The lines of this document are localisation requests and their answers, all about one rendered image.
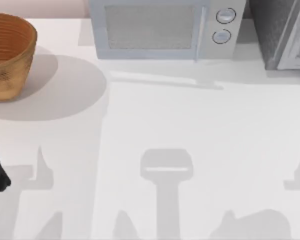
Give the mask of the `microwave door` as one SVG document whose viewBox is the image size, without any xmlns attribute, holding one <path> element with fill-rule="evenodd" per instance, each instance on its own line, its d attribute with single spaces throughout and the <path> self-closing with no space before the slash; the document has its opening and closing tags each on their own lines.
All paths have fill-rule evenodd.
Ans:
<svg viewBox="0 0 300 240">
<path fill-rule="evenodd" d="M 195 59 L 206 0 L 88 0 L 99 59 Z"/>
</svg>

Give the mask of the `pale microwave oven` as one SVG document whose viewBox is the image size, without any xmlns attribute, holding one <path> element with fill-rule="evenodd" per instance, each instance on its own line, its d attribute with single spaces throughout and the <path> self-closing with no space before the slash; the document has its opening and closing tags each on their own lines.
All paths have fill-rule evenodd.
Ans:
<svg viewBox="0 0 300 240">
<path fill-rule="evenodd" d="M 206 0 L 203 38 L 198 60 L 230 59 L 233 56 L 237 38 L 245 10 L 246 0 Z M 232 8 L 236 12 L 235 19 L 228 24 L 216 20 L 216 14 L 221 9 Z M 231 39 L 225 44 L 216 44 L 212 40 L 214 32 L 222 29 L 231 32 Z"/>
</svg>

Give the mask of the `round microwave knob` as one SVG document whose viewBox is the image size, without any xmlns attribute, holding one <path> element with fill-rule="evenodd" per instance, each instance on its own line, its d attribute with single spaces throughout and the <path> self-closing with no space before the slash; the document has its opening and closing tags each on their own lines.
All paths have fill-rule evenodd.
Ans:
<svg viewBox="0 0 300 240">
<path fill-rule="evenodd" d="M 220 9 L 216 13 L 216 20 L 220 24 L 229 24 L 236 18 L 236 11 L 233 8 Z"/>
<path fill-rule="evenodd" d="M 232 34 L 227 29 L 215 31 L 212 35 L 212 40 L 218 45 L 226 44 L 232 38 Z"/>
</svg>

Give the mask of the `brown woven basket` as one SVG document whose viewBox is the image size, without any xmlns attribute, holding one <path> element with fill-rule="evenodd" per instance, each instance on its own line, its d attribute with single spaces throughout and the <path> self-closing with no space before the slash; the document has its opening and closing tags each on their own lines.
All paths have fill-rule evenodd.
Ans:
<svg viewBox="0 0 300 240">
<path fill-rule="evenodd" d="M 38 33 L 27 20 L 0 13 L 0 102 L 23 90 L 36 50 Z"/>
</svg>

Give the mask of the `grey cabinet door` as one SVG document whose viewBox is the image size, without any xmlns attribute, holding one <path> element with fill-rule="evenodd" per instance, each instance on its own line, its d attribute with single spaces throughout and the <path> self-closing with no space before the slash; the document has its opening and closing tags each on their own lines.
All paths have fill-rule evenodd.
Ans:
<svg viewBox="0 0 300 240">
<path fill-rule="evenodd" d="M 300 0 L 295 0 L 280 42 L 278 70 L 300 70 Z"/>
</svg>

